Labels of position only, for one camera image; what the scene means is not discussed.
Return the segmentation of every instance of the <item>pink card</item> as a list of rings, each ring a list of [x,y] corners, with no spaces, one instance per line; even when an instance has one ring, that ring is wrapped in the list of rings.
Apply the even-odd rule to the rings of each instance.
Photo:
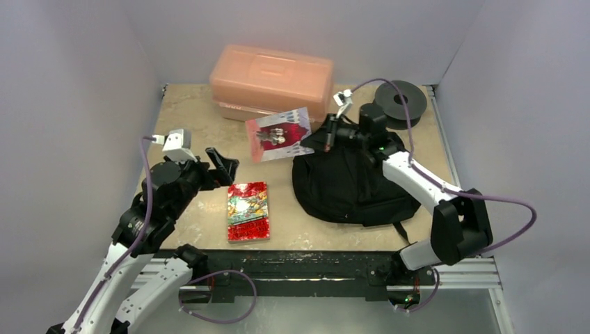
[[[307,108],[246,121],[250,152],[254,162],[311,154],[300,142],[311,135]]]

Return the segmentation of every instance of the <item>beige table surface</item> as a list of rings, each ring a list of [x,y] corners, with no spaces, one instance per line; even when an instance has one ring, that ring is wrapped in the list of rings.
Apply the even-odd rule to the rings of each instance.
[[[358,107],[373,100],[377,86],[365,86],[355,92],[349,112],[358,121]],[[336,85],[336,90],[350,86]],[[200,192],[176,224],[176,230],[162,248],[176,248],[190,243],[209,249],[266,249],[314,251],[395,251],[406,246],[393,226],[364,228],[359,225],[320,221],[305,213],[297,203],[291,183],[292,159],[255,164],[251,161],[246,128],[243,122],[226,120],[216,112],[208,85],[169,85],[156,123],[156,134],[185,128],[192,132],[192,151],[208,161],[205,148],[215,147],[224,157],[240,161],[236,183],[265,181],[269,191],[271,237],[264,241],[229,243],[227,234],[227,188]],[[451,182],[444,146],[440,140],[436,117],[428,100],[428,109],[413,128],[415,158],[426,168]],[[330,108],[335,112],[336,106]],[[408,146],[407,131],[398,132]],[[160,145],[151,145],[151,165],[162,161]],[[431,216],[420,207],[403,226],[411,242],[430,234]]]

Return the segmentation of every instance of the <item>orange storage box lid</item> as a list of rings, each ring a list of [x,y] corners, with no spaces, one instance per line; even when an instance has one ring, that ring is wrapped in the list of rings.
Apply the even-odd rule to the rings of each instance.
[[[311,118],[323,121],[332,73],[329,59],[228,45],[209,81],[216,102],[269,111],[306,106]]]

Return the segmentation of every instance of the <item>red card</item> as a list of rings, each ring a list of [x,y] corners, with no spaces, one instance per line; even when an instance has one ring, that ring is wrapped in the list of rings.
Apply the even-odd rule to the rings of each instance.
[[[228,189],[228,240],[264,240],[271,236],[266,183],[233,184]]]

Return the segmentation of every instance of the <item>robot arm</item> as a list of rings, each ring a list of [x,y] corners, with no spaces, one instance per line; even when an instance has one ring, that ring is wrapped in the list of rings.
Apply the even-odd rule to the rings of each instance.
[[[349,109],[349,94],[338,93],[335,98]],[[320,129],[301,141],[301,145],[324,151],[335,146],[362,150],[368,163],[382,171],[385,178],[404,188],[432,214],[430,238],[411,244],[393,255],[392,279],[407,277],[433,264],[456,264],[492,243],[483,200],[445,192],[421,174],[429,176],[444,189],[479,194],[477,190],[463,191],[442,181],[416,161],[408,161],[409,153],[390,138],[383,110],[379,106],[361,106],[358,125],[343,121],[346,110],[328,114]]]
[[[214,148],[205,152],[215,165],[201,162],[191,151],[190,132],[171,131],[167,136],[153,136],[164,146],[164,162],[150,169],[151,184],[141,183],[142,192],[133,199],[131,207],[120,217],[102,267],[76,312],[64,323],[52,326],[48,333],[129,333],[127,328],[145,319],[173,289],[191,278],[194,259],[202,258],[196,248],[193,256],[171,260],[159,278],[128,297],[131,285],[142,268],[160,249],[162,242],[174,231],[176,220],[199,191],[208,191],[233,183],[239,162],[222,157]],[[113,271],[113,263],[129,252],[144,224],[147,203],[145,194],[152,189],[152,215],[149,226],[138,246]]]

